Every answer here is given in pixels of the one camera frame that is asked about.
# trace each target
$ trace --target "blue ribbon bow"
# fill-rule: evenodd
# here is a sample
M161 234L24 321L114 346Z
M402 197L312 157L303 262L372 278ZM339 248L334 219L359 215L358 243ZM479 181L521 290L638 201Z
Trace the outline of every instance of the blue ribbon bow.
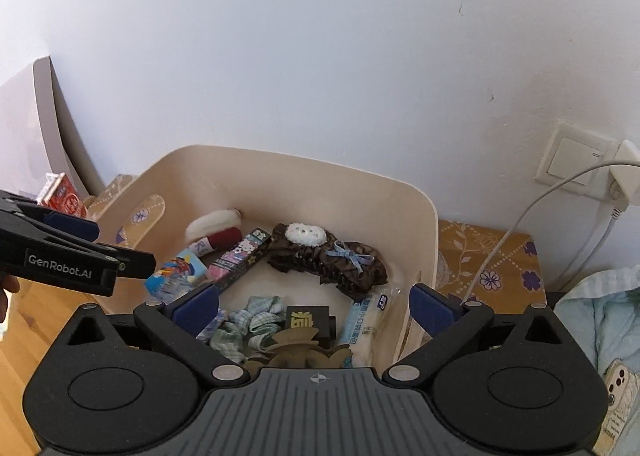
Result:
M347 248L347 245L344 244L344 241L336 240L334 242L334 250L328 250L326 253L328 256L334 256L334 258L347 258L353 266L358 269L358 273L362 273L361 264L371 264L376 260L375 256L370 256L368 254L357 254L350 248Z

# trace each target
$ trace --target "gray ridged plate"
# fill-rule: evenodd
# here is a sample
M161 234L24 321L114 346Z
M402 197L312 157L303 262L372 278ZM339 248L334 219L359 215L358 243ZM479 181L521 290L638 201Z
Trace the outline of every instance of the gray ridged plate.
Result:
M55 456L51 449L42 456ZM480 456L441 426L418 391L369 369L264 369L211 393L194 421L139 456Z

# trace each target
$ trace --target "black circular pad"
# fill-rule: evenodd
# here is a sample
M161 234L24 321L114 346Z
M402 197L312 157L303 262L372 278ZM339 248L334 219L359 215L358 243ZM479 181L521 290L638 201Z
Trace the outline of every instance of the black circular pad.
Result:
M504 345L450 362L433 401L453 431L489 451L562 453L593 442L606 412L606 389L588 369L562 344Z
M107 411L129 405L144 387L144 380L133 371L99 368L78 376L69 386L69 396L85 409Z
M193 373L166 355L106 341L59 349L65 357L45 357L22 406L38 440L61 452L135 452L182 428L200 403Z
M492 396L505 406L538 409L550 406L562 394L557 377L537 368L506 368L487 380Z

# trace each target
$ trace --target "floral tablecloth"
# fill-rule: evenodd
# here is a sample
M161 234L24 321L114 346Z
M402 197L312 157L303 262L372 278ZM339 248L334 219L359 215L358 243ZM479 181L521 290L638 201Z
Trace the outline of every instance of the floral tablecloth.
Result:
M436 289L443 295L465 296L468 286L503 230L440 220L440 251ZM528 234L513 234L491 260L472 290L471 299L496 313L522 313L546 302L536 245Z

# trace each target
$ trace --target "beige plastic basket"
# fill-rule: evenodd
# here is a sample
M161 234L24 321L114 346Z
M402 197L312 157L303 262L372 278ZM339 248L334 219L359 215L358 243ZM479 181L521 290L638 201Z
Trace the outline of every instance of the beige plastic basket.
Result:
M433 287L438 217L433 203L411 185L331 163L272 152L216 146L188 146L157 162L102 211L99 241L114 243L120 226L140 202L158 194L164 215L135 245L161 264L186 246L186 226L203 214L235 207L243 232L279 223L320 225L345 241L377 248L390 282L401 289L376 335L373 361L381 372L391 365L402 341L408 290L418 272ZM329 305L338 331L352 301L334 285L311 274L281 274L265 261L253 267L220 297L223 309L244 308L251 295L279 295L284 303ZM149 298L143 282L120 280L113 297L97 298L108 312L131 312Z

